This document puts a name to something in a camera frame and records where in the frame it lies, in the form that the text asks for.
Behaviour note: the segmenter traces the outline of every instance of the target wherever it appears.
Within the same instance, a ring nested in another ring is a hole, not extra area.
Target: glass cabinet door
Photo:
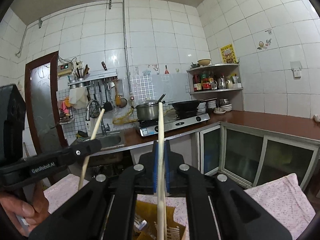
[[[225,140],[223,169],[252,186],[259,166],[263,137],[226,129]]]
[[[201,173],[218,171],[220,155],[220,126],[200,132]]]
[[[311,171],[317,146],[268,136],[265,136],[264,143],[267,146],[260,176],[256,178],[257,185],[295,173],[299,185],[303,187],[304,178],[307,179]]]

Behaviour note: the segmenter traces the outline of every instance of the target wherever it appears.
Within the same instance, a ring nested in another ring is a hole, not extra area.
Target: brown countertop
[[[216,122],[233,123],[272,132],[320,140],[320,124],[317,124],[312,119],[245,111],[231,111],[222,115],[211,113],[210,120],[206,122],[172,130],[166,132],[164,136],[167,138],[180,133],[206,127],[207,125],[214,124]],[[135,128],[124,130],[124,135],[126,141],[125,147],[148,143],[158,139],[158,135],[142,137],[137,133]]]

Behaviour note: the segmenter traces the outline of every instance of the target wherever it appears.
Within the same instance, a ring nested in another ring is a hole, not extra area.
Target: digital display
[[[66,68],[68,68],[68,64],[60,66],[60,70],[63,70],[63,69],[66,69]]]

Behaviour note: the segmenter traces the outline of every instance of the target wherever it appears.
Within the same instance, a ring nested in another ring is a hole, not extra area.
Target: human hand
[[[27,236],[27,233],[31,232],[50,215],[48,212],[49,201],[45,198],[40,183],[35,186],[32,198],[33,206],[6,192],[0,192],[0,204],[13,225],[23,236]],[[25,232],[16,215],[24,217],[26,222],[29,223],[28,232]]]

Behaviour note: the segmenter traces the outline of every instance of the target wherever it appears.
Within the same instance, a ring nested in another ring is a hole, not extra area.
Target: wooden door frame
[[[26,64],[25,78],[24,78],[25,101],[26,101],[26,109],[27,109],[27,117],[29,122],[30,134],[31,134],[31,138],[32,138],[33,145],[35,147],[37,155],[41,154],[42,150],[41,150],[40,141],[36,132],[36,126],[35,126],[35,121],[34,121],[33,112],[32,112],[30,76],[31,76],[31,71],[33,69],[48,63],[50,63],[50,91],[51,91],[51,103],[52,103],[54,122],[55,124],[57,124],[56,129],[57,129],[60,145],[62,147],[68,146],[67,140],[64,138],[62,126],[59,124],[60,118],[59,118],[59,109],[57,105],[57,94],[56,94],[56,92],[58,91],[58,78],[57,78],[58,55],[59,55],[59,51],[56,51],[48,55],[45,55],[43,57],[37,58]]]

